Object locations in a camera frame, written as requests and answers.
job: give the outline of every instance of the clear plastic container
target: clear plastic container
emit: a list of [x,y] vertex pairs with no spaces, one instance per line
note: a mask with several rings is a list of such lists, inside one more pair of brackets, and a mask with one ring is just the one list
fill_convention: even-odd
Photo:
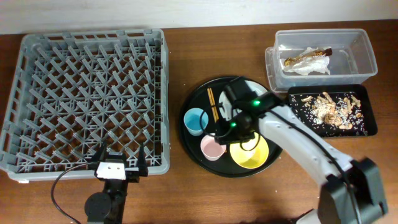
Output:
[[[307,47],[331,47],[330,75],[285,72],[280,59],[296,57]],[[377,73],[369,37],[363,29],[280,30],[274,47],[266,50],[267,75],[271,90],[287,92],[292,86],[361,84]]]

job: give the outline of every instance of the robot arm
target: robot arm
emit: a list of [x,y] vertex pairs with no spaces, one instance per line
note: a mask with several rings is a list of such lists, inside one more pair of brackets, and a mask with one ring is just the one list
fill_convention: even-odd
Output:
[[[340,167],[344,171],[347,171],[352,167],[350,162],[353,158],[351,156],[338,151],[311,131],[293,114],[292,110],[288,106],[276,106],[272,111],[293,123],[301,130],[309,133],[334,158],[336,158],[337,163],[339,163]],[[303,134],[298,132],[296,129],[291,128],[274,114],[266,112],[265,117],[259,118],[258,122],[259,133],[284,149],[296,162],[298,162],[298,164],[300,164],[301,167],[305,169],[305,171],[307,171],[308,174],[310,174],[312,179],[319,186],[322,186],[327,182],[326,177],[329,175],[340,175],[337,168],[330,163],[327,156],[322,153],[313,141],[303,136]]]
[[234,114],[229,129],[234,130],[216,141],[247,141],[252,132],[260,133],[285,149],[320,186],[318,210],[297,223],[371,223],[387,213],[379,169],[373,161],[358,162],[338,151],[299,121],[277,96],[269,92],[258,96],[241,78],[225,86],[224,94],[228,101],[224,103],[231,105],[229,117]]
[[139,177],[148,176],[144,146],[139,148],[138,171],[126,170],[127,158],[123,153],[106,152],[106,142],[102,142],[91,158],[89,169],[95,177],[104,181],[104,189],[91,195],[85,203],[85,213],[89,224],[120,224],[123,219],[129,183],[139,183]]

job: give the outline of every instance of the black round tray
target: black round tray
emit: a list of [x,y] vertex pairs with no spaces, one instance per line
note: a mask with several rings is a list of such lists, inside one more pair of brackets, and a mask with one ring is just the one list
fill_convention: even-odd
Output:
[[[222,155],[217,161],[209,161],[205,158],[200,149],[200,141],[205,136],[205,134],[203,133],[200,136],[192,136],[185,128],[183,122],[184,114],[189,109],[204,109],[206,107],[209,107],[210,102],[207,94],[208,87],[211,87],[211,89],[213,90],[214,99],[217,103],[224,86],[234,78],[236,78],[236,76],[216,78],[202,84],[196,90],[194,90],[191,95],[185,100],[185,103],[182,106],[178,128],[180,131],[180,139],[183,143],[185,151],[190,156],[190,158],[197,164],[199,164],[206,170],[223,177],[247,177],[257,174],[258,172],[261,172],[269,167],[279,157],[282,149],[271,140],[266,139],[269,147],[269,155],[266,162],[257,169],[246,169],[237,165],[237,163],[232,160],[231,154],[229,153],[229,146],[227,147],[227,153],[224,153],[224,155]],[[209,133],[213,133],[215,130],[213,115],[210,109],[206,112],[209,116],[209,123],[206,127],[206,130]]]

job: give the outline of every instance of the wooden chopsticks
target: wooden chopsticks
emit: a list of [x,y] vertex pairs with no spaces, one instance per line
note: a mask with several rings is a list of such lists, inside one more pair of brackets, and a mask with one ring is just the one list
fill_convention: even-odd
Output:
[[217,108],[214,106],[214,105],[216,105],[216,103],[214,101],[213,90],[211,90],[211,88],[207,88],[207,94],[209,96],[211,110],[213,112],[213,117],[214,117],[214,122],[217,122],[219,117],[218,117],[218,113],[217,113]]

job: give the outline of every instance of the wooden table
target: wooden table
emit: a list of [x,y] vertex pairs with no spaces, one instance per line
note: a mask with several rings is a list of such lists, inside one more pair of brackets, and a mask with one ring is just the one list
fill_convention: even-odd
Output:
[[[327,141],[355,159],[370,157],[380,167],[389,214],[379,223],[398,222],[398,21],[275,24],[167,29],[170,50],[170,170],[131,184],[124,223],[240,223],[296,217],[317,207],[316,183],[286,153],[252,177],[218,177],[196,165],[180,143],[180,107],[196,86],[220,75],[245,75],[268,86],[264,51],[275,33],[288,29],[363,28],[379,73],[364,82],[379,132],[366,138]],[[0,120],[4,119],[22,35],[0,36]],[[1,223],[70,223],[51,203],[51,181],[18,184],[0,172]],[[86,221],[84,204],[103,182],[65,180],[55,197],[69,214]]]

